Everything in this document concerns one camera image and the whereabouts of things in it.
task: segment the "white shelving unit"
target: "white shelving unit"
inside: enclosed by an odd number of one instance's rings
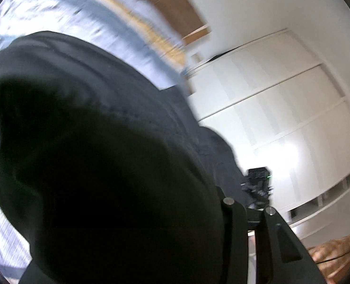
[[[199,67],[191,84],[189,100],[200,124],[231,145],[242,171],[272,171],[271,203],[285,217],[297,207],[310,216],[314,209],[301,207],[350,175],[350,106],[292,32]]]

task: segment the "person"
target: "person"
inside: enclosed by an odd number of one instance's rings
[[[28,240],[27,283],[219,282],[216,186],[244,206],[229,145],[176,86],[39,32],[0,51],[0,207]]]

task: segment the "white wall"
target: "white wall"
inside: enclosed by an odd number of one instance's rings
[[[343,0],[192,0],[209,24],[208,37],[191,44],[188,54],[205,60],[264,35],[289,28],[327,66],[350,102],[350,9]],[[308,237],[323,242],[350,233],[350,193],[336,222]]]

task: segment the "black cable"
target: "black cable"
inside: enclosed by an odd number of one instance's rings
[[[318,262],[318,263],[316,263],[316,264],[318,265],[318,264],[323,264],[323,263],[331,262],[331,261],[334,261],[334,260],[336,260],[336,259],[338,259],[338,258],[341,258],[341,257],[343,257],[343,256],[345,256],[345,255],[347,255],[347,254],[349,254],[349,253],[350,253],[350,251],[348,251],[348,252],[346,252],[346,253],[344,253],[344,254],[342,254],[342,255],[340,255],[340,256],[337,256],[337,257],[334,257],[334,258],[331,258],[331,259],[327,259],[327,260],[322,261],[322,262]]]

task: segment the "black hoodie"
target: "black hoodie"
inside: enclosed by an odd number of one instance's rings
[[[0,51],[0,206],[55,281],[218,283],[243,181],[176,87],[58,33]]]

